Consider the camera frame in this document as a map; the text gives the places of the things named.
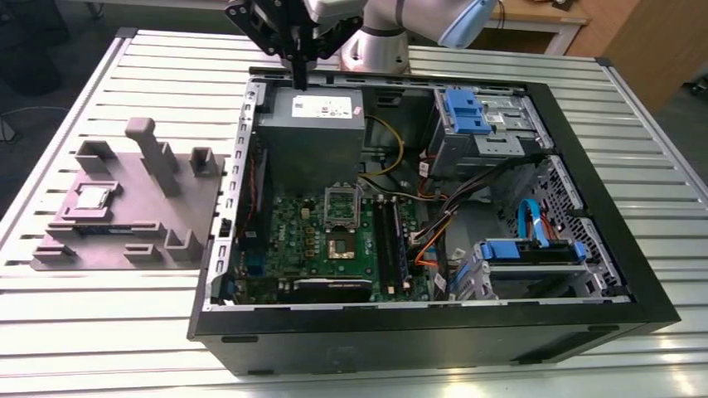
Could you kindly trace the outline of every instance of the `white cable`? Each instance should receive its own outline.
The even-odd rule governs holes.
[[[361,181],[366,183],[366,185],[373,188],[378,192],[384,192],[388,195],[394,195],[397,197],[409,197],[410,199],[416,201],[434,201],[434,199],[428,199],[425,197],[416,197],[414,195],[410,195],[405,192],[394,192],[394,191],[381,191],[373,184],[370,184],[364,178],[361,178]]]
[[[34,109],[45,109],[45,110],[62,110],[64,112],[68,112],[66,108],[62,108],[60,106],[28,106],[25,108],[10,110],[9,112],[5,112],[4,114],[0,114],[0,117],[5,117],[10,114],[17,114],[20,112],[24,112],[25,110],[34,110]]]

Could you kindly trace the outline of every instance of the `label sticker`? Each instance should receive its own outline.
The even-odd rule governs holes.
[[[292,100],[293,118],[350,119],[352,99],[349,97],[322,97],[297,95]]]
[[[452,252],[450,260],[452,261],[461,260],[464,258],[465,254],[466,254],[466,252],[464,250],[461,250],[458,247],[454,248],[454,251]]]
[[[440,274],[434,274],[434,284],[438,286],[440,290],[445,291],[446,282]]]
[[[418,174],[422,178],[428,178],[428,173],[430,171],[430,165],[425,162],[418,163]]]
[[[504,123],[504,118],[500,114],[486,114],[484,118],[486,119],[488,123]]]

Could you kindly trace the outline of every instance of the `motherboard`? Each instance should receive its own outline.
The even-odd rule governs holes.
[[[266,250],[242,252],[236,264],[246,275],[237,280],[238,302],[426,301],[429,276],[410,272],[406,257],[417,228],[408,199],[360,197],[349,187],[276,196]]]

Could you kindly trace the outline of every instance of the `slotted aluminum profile surface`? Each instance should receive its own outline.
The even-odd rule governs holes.
[[[0,221],[0,393],[652,397],[708,391],[708,194],[613,68],[588,58],[417,46],[410,63],[417,75],[549,85],[682,322],[556,365],[236,377],[185,338],[196,270],[34,272],[30,253],[80,169],[81,142],[101,139],[116,151],[137,152],[122,137],[125,122],[152,117],[174,153],[202,147],[228,154],[248,68],[280,65],[245,37],[138,31],[108,48]],[[337,65],[333,58],[320,67]]]

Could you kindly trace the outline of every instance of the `power supply label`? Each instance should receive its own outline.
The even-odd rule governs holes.
[[[292,100],[292,117],[350,119],[352,99],[349,97],[297,95]]]

